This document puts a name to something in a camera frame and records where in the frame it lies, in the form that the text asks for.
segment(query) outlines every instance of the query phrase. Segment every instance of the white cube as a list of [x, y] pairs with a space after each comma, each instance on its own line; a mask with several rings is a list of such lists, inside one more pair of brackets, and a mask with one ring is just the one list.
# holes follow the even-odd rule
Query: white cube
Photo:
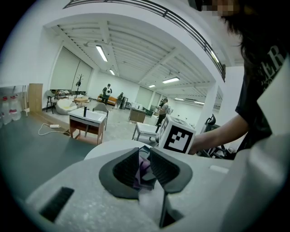
[[187, 122], [167, 115], [159, 131], [159, 147], [188, 154], [195, 133]]

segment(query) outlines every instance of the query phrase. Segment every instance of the long dark hair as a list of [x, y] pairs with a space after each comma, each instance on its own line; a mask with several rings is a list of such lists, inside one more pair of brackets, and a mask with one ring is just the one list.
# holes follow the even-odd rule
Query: long dark hair
[[[237, 0], [240, 5], [240, 12], [232, 16], [223, 16], [228, 31], [241, 36], [241, 53], [245, 62], [256, 66], [261, 63], [278, 40], [285, 37], [283, 29], [285, 23], [283, 17], [283, 6], [280, 1], [275, 4], [265, 3], [263, 0]], [[253, 10], [253, 14], [246, 14], [244, 7]]]

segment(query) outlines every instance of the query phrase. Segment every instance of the gray chair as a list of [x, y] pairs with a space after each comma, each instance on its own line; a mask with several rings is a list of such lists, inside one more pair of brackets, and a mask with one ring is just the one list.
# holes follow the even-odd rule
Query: gray chair
[[108, 121], [108, 115], [109, 115], [109, 110], [108, 108], [106, 107], [106, 105], [104, 103], [98, 103], [97, 106], [95, 108], [93, 108], [92, 111], [103, 111], [105, 113], [107, 113], [107, 116], [106, 116], [106, 127], [105, 127], [105, 130], [107, 129], [107, 121]]
[[51, 106], [51, 110], [53, 112], [53, 107], [54, 107], [54, 104], [57, 103], [57, 99], [53, 98], [55, 97], [55, 94], [53, 94], [50, 90], [47, 90], [45, 92], [46, 96], [47, 96], [47, 104], [46, 104], [46, 112], [47, 112], [47, 109], [48, 109], [48, 103], [50, 102], [50, 106]]

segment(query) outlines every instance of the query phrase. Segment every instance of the gray floor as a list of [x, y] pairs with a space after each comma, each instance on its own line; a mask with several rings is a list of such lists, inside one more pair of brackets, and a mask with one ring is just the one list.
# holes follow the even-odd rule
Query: gray floor
[[[98, 103], [92, 101], [89, 108]], [[130, 110], [119, 110], [108, 105], [107, 129], [103, 142], [131, 140], [135, 123], [128, 122]], [[47, 114], [69, 123], [69, 116], [59, 115], [51, 109]], [[152, 124], [150, 117], [145, 123]], [[60, 133], [39, 136], [42, 122], [32, 115], [13, 121], [0, 129], [0, 169], [13, 195], [26, 199], [39, 185], [43, 184], [68, 166], [83, 160], [96, 145], [71, 139]], [[44, 126], [41, 133], [52, 131]], [[148, 137], [140, 137], [140, 142], [151, 146]]]
[[[92, 110], [92, 108], [94, 108], [97, 104], [98, 104], [97, 101], [91, 101], [90, 104], [88, 105], [88, 109]], [[130, 110], [115, 109], [114, 106], [110, 105], [107, 105], [107, 108], [110, 112], [108, 117], [107, 128], [106, 131], [104, 132], [103, 142], [109, 142], [113, 140], [131, 140], [136, 124], [128, 121]], [[55, 110], [53, 112], [54, 114], [52, 114], [51, 109], [49, 109], [47, 114], [61, 121], [69, 123], [68, 115], [60, 115]], [[151, 118], [146, 116], [144, 123], [152, 124]], [[97, 135], [93, 135], [90, 133], [87, 134], [87, 137], [93, 137], [97, 139]], [[146, 143], [150, 146], [155, 145], [154, 142], [149, 141], [148, 137], [140, 136], [139, 141]]]
[[[60, 133], [39, 136], [42, 122], [22, 115], [0, 128], [0, 169], [12, 194], [25, 200], [38, 186], [82, 161], [95, 146]], [[53, 131], [43, 127], [42, 132]]]

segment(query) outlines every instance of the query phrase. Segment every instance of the plastic bottle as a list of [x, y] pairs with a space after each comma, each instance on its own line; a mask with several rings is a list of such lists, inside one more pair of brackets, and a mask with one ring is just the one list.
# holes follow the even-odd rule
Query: plastic bottle
[[19, 111], [18, 102], [17, 102], [17, 99], [15, 96], [11, 97], [10, 115], [11, 115], [13, 121], [17, 121], [21, 118], [21, 113]]
[[15, 95], [15, 97], [16, 97], [16, 100], [17, 100], [17, 111], [19, 111], [20, 115], [21, 115], [21, 112], [22, 112], [21, 102], [19, 101], [19, 96], [17, 94]]
[[3, 97], [1, 112], [2, 112], [3, 124], [6, 125], [6, 124], [10, 123], [12, 118], [10, 115], [10, 106], [9, 106], [7, 97]]
[[0, 111], [0, 129], [1, 129], [2, 125], [3, 125], [3, 121], [2, 121], [2, 113], [1, 113], [1, 111]]

